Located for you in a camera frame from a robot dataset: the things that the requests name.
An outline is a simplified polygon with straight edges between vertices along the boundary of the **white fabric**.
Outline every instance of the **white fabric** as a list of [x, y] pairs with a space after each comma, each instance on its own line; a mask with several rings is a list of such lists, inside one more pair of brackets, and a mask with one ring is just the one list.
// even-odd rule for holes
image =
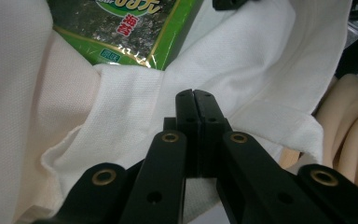
[[[322, 160], [310, 113], [344, 47], [350, 1], [251, 1], [222, 13], [206, 0], [164, 72], [93, 68], [51, 31], [45, 1], [10, 3], [0, 0], [0, 223], [33, 204], [58, 209], [92, 165], [142, 159], [186, 89], [215, 95], [275, 159], [286, 146]], [[186, 221], [216, 200], [212, 180], [189, 180]]]

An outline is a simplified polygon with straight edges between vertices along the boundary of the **brass screw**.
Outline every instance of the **brass screw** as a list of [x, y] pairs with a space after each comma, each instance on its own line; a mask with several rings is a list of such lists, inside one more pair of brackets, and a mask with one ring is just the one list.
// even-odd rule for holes
[[[108, 174], [109, 177], [102, 178], [101, 175]], [[112, 183], [116, 179], [116, 171], [112, 169], [103, 169], [92, 176], [92, 183], [96, 186], [104, 186]]]
[[179, 135], [177, 135], [176, 133], [166, 133], [164, 135], [162, 135], [162, 140], [164, 142], [176, 142], [177, 140], [179, 140]]
[[312, 170], [310, 171], [310, 176], [316, 182], [328, 186], [328, 187], [335, 187], [338, 185], [338, 180], [335, 176], [327, 173], [326, 171], [322, 170]]
[[234, 133], [229, 138], [236, 143], [245, 143], [248, 141], [248, 138], [242, 133]]

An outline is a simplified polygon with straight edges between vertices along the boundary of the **seaweed package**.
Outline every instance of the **seaweed package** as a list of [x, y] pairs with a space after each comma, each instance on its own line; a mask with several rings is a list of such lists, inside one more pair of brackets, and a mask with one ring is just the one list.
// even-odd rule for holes
[[177, 55], [200, 0], [48, 0], [56, 30], [92, 64], [163, 70]]

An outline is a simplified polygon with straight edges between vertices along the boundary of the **white towel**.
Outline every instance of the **white towel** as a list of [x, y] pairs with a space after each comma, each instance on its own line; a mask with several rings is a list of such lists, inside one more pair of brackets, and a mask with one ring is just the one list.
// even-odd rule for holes
[[[45, 1], [0, 0], [0, 223], [32, 204], [58, 209], [97, 163], [141, 160], [186, 89], [212, 93], [233, 128], [274, 159], [286, 146], [322, 161], [323, 131], [310, 113], [343, 50], [350, 4], [261, 0], [215, 12], [205, 0], [162, 72], [92, 67], [51, 30]], [[185, 220], [215, 202], [212, 180], [189, 180]]]

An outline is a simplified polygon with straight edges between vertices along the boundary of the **green logo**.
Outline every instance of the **green logo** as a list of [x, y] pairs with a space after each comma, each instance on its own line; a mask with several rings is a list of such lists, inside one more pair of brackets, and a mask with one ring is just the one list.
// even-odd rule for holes
[[120, 55], [115, 54], [113, 51], [109, 49], [103, 49], [100, 53], [105, 59], [110, 60], [111, 62], [117, 63], [120, 60]]
[[144, 14], [154, 14], [158, 12], [161, 7], [158, 5], [159, 0], [95, 0], [98, 6], [103, 10], [125, 17], [127, 14], [132, 14], [135, 17], [143, 16]]

